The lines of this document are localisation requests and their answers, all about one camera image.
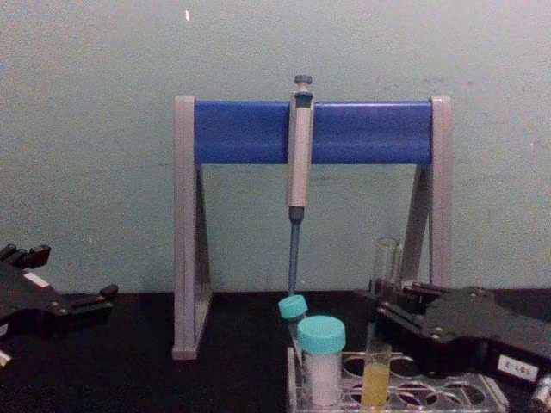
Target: pipette stand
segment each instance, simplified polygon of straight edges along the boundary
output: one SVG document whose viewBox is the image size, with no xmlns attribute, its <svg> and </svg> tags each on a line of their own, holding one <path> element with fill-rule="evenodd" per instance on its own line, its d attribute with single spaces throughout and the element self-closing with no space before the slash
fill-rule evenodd
<svg viewBox="0 0 551 413">
<path fill-rule="evenodd" d="M 175 360 L 197 357 L 212 290 L 201 165 L 287 163 L 289 102 L 174 106 Z M 451 284 L 452 111 L 447 96 L 415 102 L 316 102 L 312 163 L 416 164 L 401 280 L 415 280 L 429 221 L 430 282 Z"/>
</svg>

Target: yellow liquid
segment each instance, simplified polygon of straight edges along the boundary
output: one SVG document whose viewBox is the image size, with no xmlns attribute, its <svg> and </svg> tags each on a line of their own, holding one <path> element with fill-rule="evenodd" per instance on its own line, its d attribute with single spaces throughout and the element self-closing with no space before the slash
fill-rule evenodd
<svg viewBox="0 0 551 413">
<path fill-rule="evenodd" d="M 387 403 L 388 367 L 369 363 L 363 369 L 362 405 L 382 407 Z"/>
</svg>

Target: painted wall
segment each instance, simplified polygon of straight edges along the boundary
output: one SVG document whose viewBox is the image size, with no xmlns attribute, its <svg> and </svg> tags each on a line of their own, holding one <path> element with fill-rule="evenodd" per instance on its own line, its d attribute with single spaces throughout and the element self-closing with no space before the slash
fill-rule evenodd
<svg viewBox="0 0 551 413">
<path fill-rule="evenodd" d="M 287 100 L 309 73 L 320 100 L 452 95 L 456 285 L 551 287 L 550 21 L 545 2 L 6 0 L 0 242 L 51 244 L 37 272 L 62 291 L 171 290 L 173 97 Z M 365 286 L 412 174 L 315 167 L 299 286 Z M 215 289 L 285 288 L 284 176 L 206 168 Z"/>
</svg>

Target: gray stand frame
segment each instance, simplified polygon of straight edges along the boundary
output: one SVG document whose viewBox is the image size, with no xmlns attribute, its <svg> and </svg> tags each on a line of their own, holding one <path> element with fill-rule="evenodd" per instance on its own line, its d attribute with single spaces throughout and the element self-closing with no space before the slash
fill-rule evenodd
<svg viewBox="0 0 551 413">
<path fill-rule="evenodd" d="M 430 283 L 451 285 L 453 133 L 451 101 L 433 96 L 432 165 L 417 166 L 400 277 L 415 280 L 429 219 Z M 174 102 L 174 360 L 193 360 L 212 297 L 201 167 L 195 165 L 195 97 Z"/>
</svg>

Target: black table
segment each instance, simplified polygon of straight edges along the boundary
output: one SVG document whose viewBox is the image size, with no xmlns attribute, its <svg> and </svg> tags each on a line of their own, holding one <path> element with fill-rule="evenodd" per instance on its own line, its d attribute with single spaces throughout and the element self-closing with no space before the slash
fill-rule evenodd
<svg viewBox="0 0 551 413">
<path fill-rule="evenodd" d="M 345 350 L 365 343 L 365 298 L 306 293 L 310 313 L 339 317 Z M 174 362 L 171 294 L 122 294 L 109 322 L 45 340 L 9 336 L 0 370 L 2 412 L 283 412 L 288 333 L 277 311 L 284 293 L 217 293 L 197 361 Z M 551 320 L 551 290 L 501 290 L 498 302 Z M 511 411 L 529 395 L 500 386 Z"/>
</svg>

